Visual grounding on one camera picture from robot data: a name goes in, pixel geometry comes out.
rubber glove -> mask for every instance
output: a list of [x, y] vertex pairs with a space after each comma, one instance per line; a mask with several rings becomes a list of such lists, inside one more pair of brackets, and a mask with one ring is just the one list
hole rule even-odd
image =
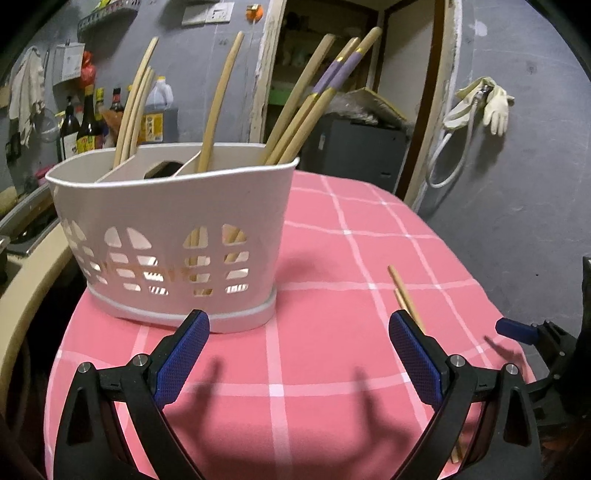
[[495, 85], [492, 92], [486, 98], [486, 107], [484, 108], [484, 117], [482, 123], [487, 127], [491, 125], [491, 134], [502, 137], [507, 132], [509, 121], [509, 101], [515, 100], [511, 95], [507, 95], [504, 88]]
[[457, 130], [468, 124], [472, 100], [484, 85], [494, 87], [496, 82], [490, 77], [480, 77], [456, 92], [460, 102], [443, 119], [443, 126], [446, 130]]

dark glass bottle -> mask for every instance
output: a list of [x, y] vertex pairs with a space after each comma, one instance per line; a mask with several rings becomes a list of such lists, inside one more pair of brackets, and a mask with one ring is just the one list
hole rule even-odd
[[113, 89], [113, 103], [111, 104], [110, 110], [114, 112], [122, 112], [124, 109], [121, 104], [121, 89], [119, 87]]
[[107, 122], [103, 118], [103, 114], [100, 112], [101, 107], [105, 104], [105, 89], [96, 89], [96, 104], [95, 104], [95, 120], [99, 124], [100, 131], [103, 133], [103, 140], [109, 135], [109, 127]]
[[74, 115], [74, 106], [72, 97], [68, 97], [68, 106], [66, 107], [66, 116], [60, 128], [60, 152], [61, 161], [72, 158], [78, 153], [76, 148], [76, 137], [80, 130], [78, 119]]
[[76, 137], [78, 153], [103, 148], [103, 132], [95, 119], [94, 93], [94, 85], [84, 89], [84, 116]]

towel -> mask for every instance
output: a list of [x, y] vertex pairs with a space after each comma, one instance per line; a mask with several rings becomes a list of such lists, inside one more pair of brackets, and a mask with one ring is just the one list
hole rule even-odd
[[26, 52], [14, 77], [9, 107], [10, 120], [18, 119], [21, 144], [29, 146], [33, 116], [45, 108], [45, 80], [43, 63], [37, 47]]

table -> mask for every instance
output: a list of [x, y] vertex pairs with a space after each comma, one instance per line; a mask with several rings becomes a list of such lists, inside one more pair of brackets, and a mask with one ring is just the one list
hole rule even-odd
[[[388, 339], [398, 309], [388, 264], [448, 353], [479, 367], [511, 361], [533, 379], [519, 344], [496, 334], [501, 314], [482, 287], [403, 202], [370, 184], [297, 171], [275, 318], [249, 332], [211, 335], [178, 400], [164, 409], [208, 480], [390, 479], [433, 411]], [[76, 366], [123, 365], [169, 333], [110, 317], [85, 292], [49, 380], [50, 478]], [[118, 413], [138, 467], [154, 476], [124, 404]]]

yellow label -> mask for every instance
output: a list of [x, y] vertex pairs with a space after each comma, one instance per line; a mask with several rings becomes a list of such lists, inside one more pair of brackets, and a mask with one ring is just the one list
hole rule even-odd
[[78, 150], [78, 153], [89, 152], [101, 148], [102, 145], [97, 145], [99, 142], [96, 140], [98, 140], [98, 137], [95, 137], [94, 135], [87, 135], [76, 140], [76, 149]]
[[164, 115], [161, 113], [148, 113], [142, 119], [141, 131], [138, 142], [161, 142], [164, 132]]

